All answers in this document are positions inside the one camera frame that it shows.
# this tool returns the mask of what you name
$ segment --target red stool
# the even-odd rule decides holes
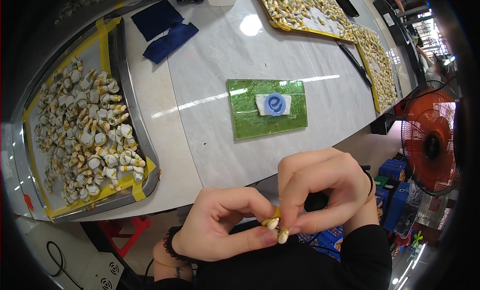
[[[141,220],[140,217],[134,217],[130,218],[130,220],[135,227],[135,232],[133,234],[121,234],[120,231],[122,230],[122,227],[119,227],[117,224],[115,224],[115,221],[98,221],[98,226],[103,230],[103,233],[110,242],[111,246],[115,249],[115,251],[117,251],[122,259],[128,253],[130,248],[132,248],[132,246],[135,244],[135,241],[138,239],[138,237],[140,237],[143,231],[150,227],[150,220],[148,220],[148,218]],[[129,239],[122,248],[118,248],[113,242],[112,238]]]

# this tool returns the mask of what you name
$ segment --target black bracelet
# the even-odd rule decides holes
[[[173,247],[172,247],[172,239],[173,239],[173,236],[181,229],[182,227],[171,227],[168,231],[168,234],[165,236],[165,239],[164,239],[164,246],[165,247],[165,251],[167,253],[170,254],[170,256],[172,258],[176,258],[177,260],[181,260],[181,261],[188,261],[190,263],[199,263],[201,262],[200,260],[197,260],[197,259],[193,259],[193,258],[189,258],[187,256],[184,256],[184,255],[181,255],[181,254],[178,254],[176,253],[174,250],[173,250]]]
[[[368,179],[370,180],[370,192],[368,192],[368,195],[370,196],[370,194],[372,193],[372,190],[374,188],[374,180],[372,179],[372,176],[370,175],[370,173],[368,173],[367,170],[362,168],[362,171],[363,171],[363,173],[365,173],[368,176]]]

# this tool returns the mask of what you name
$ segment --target dark blue cloth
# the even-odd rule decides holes
[[[198,29],[192,23],[188,25],[174,23],[167,35],[162,36],[148,45],[143,55],[155,64],[158,64],[197,32]]]
[[[167,0],[162,0],[136,13],[131,19],[147,41],[164,32],[174,23],[183,21],[183,17]]]

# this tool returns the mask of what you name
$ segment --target hand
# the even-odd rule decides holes
[[[334,148],[287,156],[278,169],[280,225],[291,235],[342,225],[371,199],[368,176],[350,154]],[[325,190],[327,207],[297,218],[308,193]]]
[[[203,261],[218,261],[278,242],[278,232],[266,227],[229,235],[243,217],[262,222],[276,207],[255,188],[206,188],[195,199],[185,224],[172,239],[175,252]]]

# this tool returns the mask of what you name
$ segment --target green glass plate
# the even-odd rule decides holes
[[[307,105],[303,81],[268,79],[228,79],[235,139],[258,137],[307,127]],[[261,116],[255,96],[278,92],[291,95],[290,114]]]

